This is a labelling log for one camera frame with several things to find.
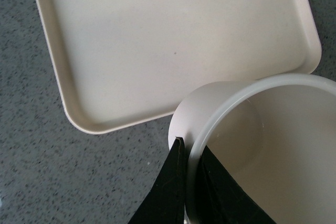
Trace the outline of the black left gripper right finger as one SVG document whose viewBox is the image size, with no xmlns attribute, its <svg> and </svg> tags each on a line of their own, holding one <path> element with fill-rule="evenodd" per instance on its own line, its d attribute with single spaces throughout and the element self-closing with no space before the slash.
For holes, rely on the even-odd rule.
<svg viewBox="0 0 336 224">
<path fill-rule="evenodd" d="M 201 223 L 274 223 L 208 147 L 201 157 Z"/>
</svg>

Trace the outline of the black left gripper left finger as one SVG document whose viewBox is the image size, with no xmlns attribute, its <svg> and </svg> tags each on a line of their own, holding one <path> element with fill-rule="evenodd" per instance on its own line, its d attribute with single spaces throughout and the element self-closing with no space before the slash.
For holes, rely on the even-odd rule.
<svg viewBox="0 0 336 224">
<path fill-rule="evenodd" d="M 186 182 L 184 140 L 177 137 L 144 201 L 129 223 L 183 223 Z"/>
</svg>

